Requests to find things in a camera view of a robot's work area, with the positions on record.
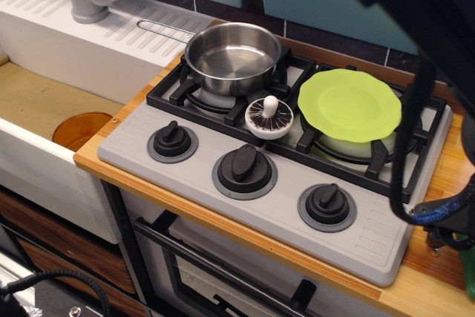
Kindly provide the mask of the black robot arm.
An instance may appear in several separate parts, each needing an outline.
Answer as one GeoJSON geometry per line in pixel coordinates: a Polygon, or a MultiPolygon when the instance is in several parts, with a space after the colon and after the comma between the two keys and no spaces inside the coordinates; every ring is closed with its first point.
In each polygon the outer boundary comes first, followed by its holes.
{"type": "Polygon", "coordinates": [[[431,97],[436,72],[449,80],[453,95],[465,109],[462,144],[474,159],[474,0],[359,0],[378,4],[419,49],[418,71],[407,98],[396,138],[390,186],[390,207],[403,221],[422,226],[435,240],[454,249],[474,247],[474,181],[457,195],[436,201],[427,211],[407,213],[402,202],[404,150],[415,132],[416,119],[431,97]]]}

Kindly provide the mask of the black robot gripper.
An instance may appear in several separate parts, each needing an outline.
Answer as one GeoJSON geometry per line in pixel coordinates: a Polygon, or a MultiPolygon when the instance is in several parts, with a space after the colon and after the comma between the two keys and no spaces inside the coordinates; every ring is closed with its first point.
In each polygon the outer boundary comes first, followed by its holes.
{"type": "Polygon", "coordinates": [[[413,210],[417,226],[427,233],[429,247],[455,250],[474,247],[474,175],[457,195],[420,203],[413,210]]]}

